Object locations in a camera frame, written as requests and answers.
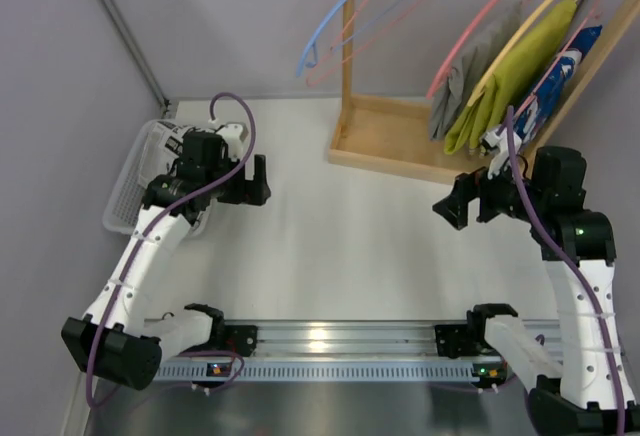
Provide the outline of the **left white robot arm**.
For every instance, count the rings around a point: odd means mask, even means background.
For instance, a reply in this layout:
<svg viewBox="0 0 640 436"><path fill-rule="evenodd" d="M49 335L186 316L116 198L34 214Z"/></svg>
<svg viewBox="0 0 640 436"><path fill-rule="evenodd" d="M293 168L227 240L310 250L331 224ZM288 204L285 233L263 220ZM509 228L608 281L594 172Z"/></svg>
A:
<svg viewBox="0 0 640 436"><path fill-rule="evenodd" d="M224 315L206 304L191 303L156 323L146 316L169 276L172 254L212 202L262 206L270 197L265 156L255 156L254 176L245 177L246 131L239 123L189 129L169 171L147 186L137 225L104 289L82 317L68 318L61 329L87 376L141 390L167 359L224 344Z"/></svg>

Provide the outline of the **grey trousers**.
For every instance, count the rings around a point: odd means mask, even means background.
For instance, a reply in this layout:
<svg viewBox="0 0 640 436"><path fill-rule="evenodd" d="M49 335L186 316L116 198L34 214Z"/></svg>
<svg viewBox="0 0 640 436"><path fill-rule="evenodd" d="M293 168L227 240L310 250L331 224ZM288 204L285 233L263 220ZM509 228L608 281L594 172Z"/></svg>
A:
<svg viewBox="0 0 640 436"><path fill-rule="evenodd" d="M522 13L519 2L500 10L455 56L444 83L433 97L427 125L432 141L443 140L456 122L476 84L521 25Z"/></svg>

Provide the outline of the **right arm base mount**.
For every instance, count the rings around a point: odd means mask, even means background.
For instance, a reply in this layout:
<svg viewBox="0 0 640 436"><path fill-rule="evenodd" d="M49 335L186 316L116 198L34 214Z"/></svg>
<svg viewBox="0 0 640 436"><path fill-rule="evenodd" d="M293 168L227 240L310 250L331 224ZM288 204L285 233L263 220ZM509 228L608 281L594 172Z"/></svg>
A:
<svg viewBox="0 0 640 436"><path fill-rule="evenodd" d="M434 326L437 353L440 357L457 359L471 356L495 356L497 351L466 324Z"/></svg>

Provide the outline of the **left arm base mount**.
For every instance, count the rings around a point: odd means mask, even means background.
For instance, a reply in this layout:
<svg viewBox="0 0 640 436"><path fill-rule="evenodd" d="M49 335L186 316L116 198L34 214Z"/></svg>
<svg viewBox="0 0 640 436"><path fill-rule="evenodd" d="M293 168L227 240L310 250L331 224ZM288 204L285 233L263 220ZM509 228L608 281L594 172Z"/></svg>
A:
<svg viewBox="0 0 640 436"><path fill-rule="evenodd" d="M256 325L231 324L216 328L212 348L249 357L254 353L257 342L258 327Z"/></svg>

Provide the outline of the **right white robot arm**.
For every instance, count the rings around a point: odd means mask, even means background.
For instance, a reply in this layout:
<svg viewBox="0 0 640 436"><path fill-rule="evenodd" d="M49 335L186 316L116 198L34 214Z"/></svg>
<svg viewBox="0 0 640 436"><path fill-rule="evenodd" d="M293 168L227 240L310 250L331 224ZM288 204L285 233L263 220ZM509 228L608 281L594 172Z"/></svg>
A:
<svg viewBox="0 0 640 436"><path fill-rule="evenodd" d="M537 150L530 177L503 169L462 173L432 209L457 230L478 201L478 222L500 215L530 226L551 281L559 321L561 360L532 337L507 303L485 303L467 313L477 345L496 352L526 391L540 435L633 435L639 402L622 361L613 304L617 257L613 228L585 208L587 163L558 146Z"/></svg>

